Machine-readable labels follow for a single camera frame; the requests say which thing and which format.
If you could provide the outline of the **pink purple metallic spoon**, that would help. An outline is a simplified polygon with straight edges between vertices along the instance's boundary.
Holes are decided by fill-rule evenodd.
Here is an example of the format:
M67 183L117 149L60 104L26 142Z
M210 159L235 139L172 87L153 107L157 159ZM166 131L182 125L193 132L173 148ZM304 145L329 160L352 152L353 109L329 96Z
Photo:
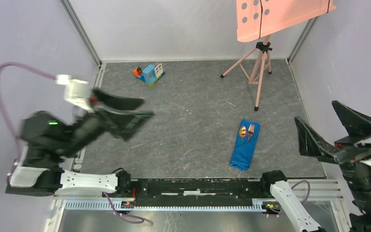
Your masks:
M239 137L241 139L241 144L243 144L244 137L247 135L246 126L241 126L239 129Z

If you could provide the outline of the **blue cloth napkin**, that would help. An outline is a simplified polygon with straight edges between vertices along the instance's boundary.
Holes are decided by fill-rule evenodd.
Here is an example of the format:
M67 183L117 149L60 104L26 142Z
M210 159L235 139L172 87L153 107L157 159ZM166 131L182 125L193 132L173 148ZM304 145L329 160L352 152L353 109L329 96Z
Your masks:
M248 142L248 133L244 137L243 144L241 144L241 139L239 137L239 129L241 126L246 126L247 132L249 129L250 124L255 124L255 132L250 141ZM260 132L260 124L257 122L249 121L247 119L243 119L239 125L234 149L232 152L230 166L237 168L241 171L247 171L251 165L255 148L257 145L259 132Z

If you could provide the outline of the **copper metallic fork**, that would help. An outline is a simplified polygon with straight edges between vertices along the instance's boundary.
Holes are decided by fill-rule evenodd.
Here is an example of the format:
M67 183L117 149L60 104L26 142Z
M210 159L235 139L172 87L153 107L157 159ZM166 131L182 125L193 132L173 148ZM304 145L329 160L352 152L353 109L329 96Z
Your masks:
M255 132L255 124L250 124L249 129L248 129L248 139L247 141L249 142L252 136L254 135Z

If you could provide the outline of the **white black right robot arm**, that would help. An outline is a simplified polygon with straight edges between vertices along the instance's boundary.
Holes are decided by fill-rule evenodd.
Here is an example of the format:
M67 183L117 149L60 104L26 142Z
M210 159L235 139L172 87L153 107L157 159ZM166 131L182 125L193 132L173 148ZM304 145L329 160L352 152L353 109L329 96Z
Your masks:
M367 142L371 138L371 117L340 101L332 101L331 104L347 136L330 144L297 116L294 120L299 153L339 166L352 194L353 204L360 211L360 215L349 215L349 230L371 232L371 143Z

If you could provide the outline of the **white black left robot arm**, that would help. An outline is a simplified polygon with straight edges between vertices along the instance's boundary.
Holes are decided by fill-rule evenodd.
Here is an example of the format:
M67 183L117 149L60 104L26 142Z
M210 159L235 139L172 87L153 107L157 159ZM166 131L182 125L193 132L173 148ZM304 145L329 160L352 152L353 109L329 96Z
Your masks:
M20 138L26 153L7 183L7 194L45 197L56 194L93 194L127 197L133 192L130 174L118 168L110 174L82 174L61 168L67 158L104 133L130 140L155 115L143 111L144 100L107 94L92 89L88 110L72 124L47 111L37 111L22 122Z

